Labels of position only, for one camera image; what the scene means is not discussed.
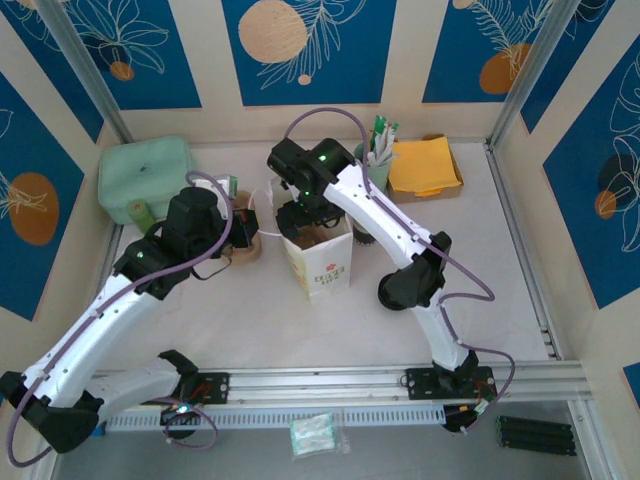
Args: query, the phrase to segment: small package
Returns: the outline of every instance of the small package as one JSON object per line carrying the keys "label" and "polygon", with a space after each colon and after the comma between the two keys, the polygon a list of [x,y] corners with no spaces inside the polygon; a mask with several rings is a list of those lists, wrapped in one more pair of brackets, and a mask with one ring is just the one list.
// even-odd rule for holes
{"label": "small package", "polygon": [[349,442],[342,430],[341,418],[339,413],[323,413],[292,421],[289,431],[293,458],[318,453],[348,453]]}
{"label": "small package", "polygon": [[[270,188],[275,218],[278,209],[293,197],[289,190],[282,188],[279,178],[270,182]],[[333,228],[310,225],[300,229],[294,241],[285,237],[282,241],[309,300],[349,286],[353,230],[346,215]]]}

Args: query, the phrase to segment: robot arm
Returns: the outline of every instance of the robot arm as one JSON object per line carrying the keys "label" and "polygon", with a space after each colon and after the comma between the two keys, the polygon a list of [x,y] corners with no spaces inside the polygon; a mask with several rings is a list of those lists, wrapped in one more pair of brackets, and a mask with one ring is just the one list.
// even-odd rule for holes
{"label": "robot arm", "polygon": [[[219,258],[228,245],[247,247],[257,232],[254,212],[228,211],[210,182],[194,183],[171,200],[160,236],[147,233],[127,247],[97,298],[60,341],[24,374],[6,372],[0,378],[0,393],[16,408],[31,392],[21,415],[57,452],[76,448],[115,413],[159,397],[182,399],[196,388],[198,369],[176,351],[139,369],[92,379],[125,333],[190,276],[192,269],[179,266],[220,242],[211,258]],[[225,241],[229,216],[230,240]],[[172,267],[177,267],[174,272],[130,289],[104,308],[116,293]]]}
{"label": "robot arm", "polygon": [[[411,309],[429,340],[435,365],[454,376],[468,378],[477,366],[477,357],[452,336],[441,317],[438,300],[444,286],[444,261],[419,240],[448,252],[451,239],[436,235],[408,218],[372,185],[364,188],[362,167],[338,142],[325,139],[310,151],[285,138],[276,145],[267,161],[269,167],[290,188],[294,200],[278,211],[278,226],[294,238],[297,229],[312,223],[326,224],[344,212],[360,223],[387,251],[398,271],[382,279],[378,297],[392,310]],[[382,208],[376,196],[386,208]],[[411,226],[409,233],[389,212]]]}

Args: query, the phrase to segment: perforated metal strip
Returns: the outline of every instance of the perforated metal strip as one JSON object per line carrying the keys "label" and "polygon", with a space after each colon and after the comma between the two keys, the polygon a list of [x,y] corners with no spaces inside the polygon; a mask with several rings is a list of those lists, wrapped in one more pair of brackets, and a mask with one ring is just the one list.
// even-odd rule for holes
{"label": "perforated metal strip", "polygon": [[[288,428],[289,422],[326,412],[327,408],[288,409],[206,409],[220,430]],[[394,425],[441,425],[445,423],[441,405],[418,405],[415,407],[353,407],[341,409],[346,427],[377,427]],[[161,430],[160,410],[131,410],[115,415],[107,421],[108,432],[132,432]],[[199,430],[210,428],[200,418],[189,424],[172,426],[172,430]]]}

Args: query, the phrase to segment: beige circle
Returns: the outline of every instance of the beige circle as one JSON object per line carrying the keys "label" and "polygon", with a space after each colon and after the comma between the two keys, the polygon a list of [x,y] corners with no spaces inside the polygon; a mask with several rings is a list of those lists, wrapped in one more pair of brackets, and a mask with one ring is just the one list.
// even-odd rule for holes
{"label": "beige circle", "polygon": [[[58,3],[68,2],[69,0],[58,0]],[[31,10],[35,10],[36,6],[33,4],[33,0],[16,0],[20,5],[23,5]]]}
{"label": "beige circle", "polygon": [[458,9],[469,8],[475,0],[452,0],[453,6]]}
{"label": "beige circle", "polygon": [[238,24],[240,43],[262,63],[291,60],[307,44],[307,28],[295,9],[281,0],[260,0]]}
{"label": "beige circle", "polygon": [[309,85],[311,83],[311,77],[309,75],[300,75],[298,77],[298,83],[300,85]]}

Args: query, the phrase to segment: gray floor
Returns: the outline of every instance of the gray floor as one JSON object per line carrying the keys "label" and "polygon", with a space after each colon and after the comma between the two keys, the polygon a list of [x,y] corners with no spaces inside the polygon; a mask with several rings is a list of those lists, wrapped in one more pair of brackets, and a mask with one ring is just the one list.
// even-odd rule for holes
{"label": "gray floor", "polygon": [[[54,479],[588,479],[584,459],[506,450],[496,442],[497,414],[569,422],[564,404],[505,404],[468,437],[442,427],[349,429],[351,453],[292,459],[288,430],[223,431],[218,445],[191,452],[167,445],[160,433],[92,438],[60,457]],[[193,440],[206,440],[205,433]]]}

